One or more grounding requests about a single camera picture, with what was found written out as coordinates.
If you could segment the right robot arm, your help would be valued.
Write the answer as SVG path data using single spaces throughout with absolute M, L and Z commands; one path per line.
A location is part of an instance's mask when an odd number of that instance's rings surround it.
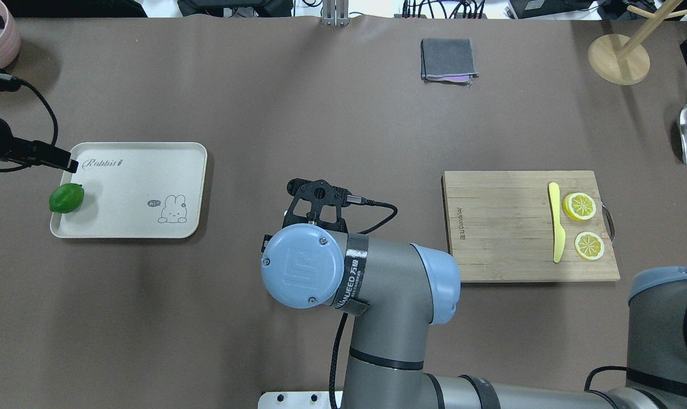
M 450 254 L 358 233 L 293 224 L 266 236 L 261 276 L 292 308 L 330 306 L 355 318 L 343 408 L 687 408 L 687 266 L 639 273 L 629 297 L 625 385 L 578 393 L 425 373 L 431 324 L 460 296 Z

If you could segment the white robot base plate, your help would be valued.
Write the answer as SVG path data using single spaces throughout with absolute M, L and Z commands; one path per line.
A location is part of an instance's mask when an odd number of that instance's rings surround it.
M 327 391 L 269 391 L 258 399 L 258 408 L 331 408 Z

